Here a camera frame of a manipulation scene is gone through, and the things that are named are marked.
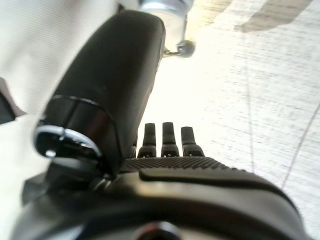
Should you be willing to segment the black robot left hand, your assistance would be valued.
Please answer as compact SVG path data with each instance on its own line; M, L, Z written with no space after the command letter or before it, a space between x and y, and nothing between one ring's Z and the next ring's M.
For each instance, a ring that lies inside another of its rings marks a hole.
M13 240L307 240L277 186L206 157L191 127L138 127L162 59L165 26L132 10L111 17L68 67L33 132L50 158L27 179Z

